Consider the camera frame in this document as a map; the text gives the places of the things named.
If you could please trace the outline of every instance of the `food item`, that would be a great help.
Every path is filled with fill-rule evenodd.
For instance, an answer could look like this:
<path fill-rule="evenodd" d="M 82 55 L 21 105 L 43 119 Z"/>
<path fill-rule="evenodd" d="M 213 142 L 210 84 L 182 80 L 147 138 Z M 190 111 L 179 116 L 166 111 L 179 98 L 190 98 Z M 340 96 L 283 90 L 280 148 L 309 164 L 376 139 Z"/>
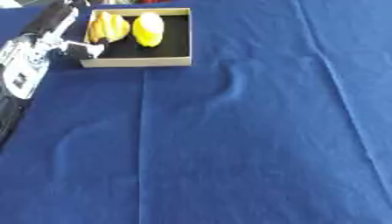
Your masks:
<path fill-rule="evenodd" d="M 141 46 L 158 46 L 165 31 L 164 20 L 154 12 L 145 12 L 132 25 L 132 33 Z"/>
<path fill-rule="evenodd" d="M 130 23 L 122 16 L 111 15 L 106 11 L 100 12 L 88 29 L 91 42 L 97 43 L 107 39 L 109 43 L 123 39 L 130 33 Z"/>

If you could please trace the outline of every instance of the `blue tablecloth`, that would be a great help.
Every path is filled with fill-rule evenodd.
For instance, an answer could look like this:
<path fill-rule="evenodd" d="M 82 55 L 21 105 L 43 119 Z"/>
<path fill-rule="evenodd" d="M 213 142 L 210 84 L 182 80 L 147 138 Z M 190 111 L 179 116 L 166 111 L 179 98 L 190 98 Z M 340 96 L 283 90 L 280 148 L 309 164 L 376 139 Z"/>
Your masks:
<path fill-rule="evenodd" d="M 193 66 L 54 61 L 3 147 L 0 223 L 392 222 L 391 1 L 155 6 L 192 8 Z M 40 10 L 1 10 L 0 42 Z"/>

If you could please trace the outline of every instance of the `tray rim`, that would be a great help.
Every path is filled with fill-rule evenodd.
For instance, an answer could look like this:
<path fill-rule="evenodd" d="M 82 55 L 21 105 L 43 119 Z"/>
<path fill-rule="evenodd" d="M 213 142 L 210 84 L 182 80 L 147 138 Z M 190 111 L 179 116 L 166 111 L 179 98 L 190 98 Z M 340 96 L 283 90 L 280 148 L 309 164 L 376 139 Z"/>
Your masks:
<path fill-rule="evenodd" d="M 126 9 L 99 9 L 92 10 L 87 29 L 84 35 L 84 42 L 90 43 L 88 39 L 88 27 L 95 20 L 97 13 L 107 11 L 121 16 L 138 16 L 143 12 L 152 11 L 161 16 L 182 16 L 187 15 L 189 23 L 189 55 L 184 57 L 156 57 L 156 58 L 112 58 L 112 59 L 86 59 L 81 60 L 84 67 L 161 67 L 161 66 L 190 66 L 193 55 L 193 22 L 191 8 L 126 8 Z"/>

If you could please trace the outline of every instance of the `croissant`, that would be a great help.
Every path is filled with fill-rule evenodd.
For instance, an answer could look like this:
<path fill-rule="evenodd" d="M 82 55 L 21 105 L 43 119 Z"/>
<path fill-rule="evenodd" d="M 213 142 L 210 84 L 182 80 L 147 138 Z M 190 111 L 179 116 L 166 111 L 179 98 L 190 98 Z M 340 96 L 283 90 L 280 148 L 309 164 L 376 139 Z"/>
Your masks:
<path fill-rule="evenodd" d="M 88 37 L 92 43 L 107 39 L 109 43 L 123 39 L 130 33 L 130 23 L 122 16 L 100 12 L 88 29 Z"/>

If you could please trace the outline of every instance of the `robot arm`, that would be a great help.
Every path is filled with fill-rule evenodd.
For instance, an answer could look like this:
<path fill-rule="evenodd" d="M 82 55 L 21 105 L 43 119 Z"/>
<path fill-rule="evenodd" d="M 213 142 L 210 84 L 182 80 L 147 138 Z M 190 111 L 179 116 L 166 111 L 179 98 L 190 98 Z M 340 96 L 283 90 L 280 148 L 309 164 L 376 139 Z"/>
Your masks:
<path fill-rule="evenodd" d="M 16 128 L 50 64 L 48 53 L 58 49 L 79 60 L 97 58 L 105 45 L 89 45 L 61 36 L 79 16 L 81 0 L 52 3 L 20 36 L 0 49 L 0 144 Z"/>

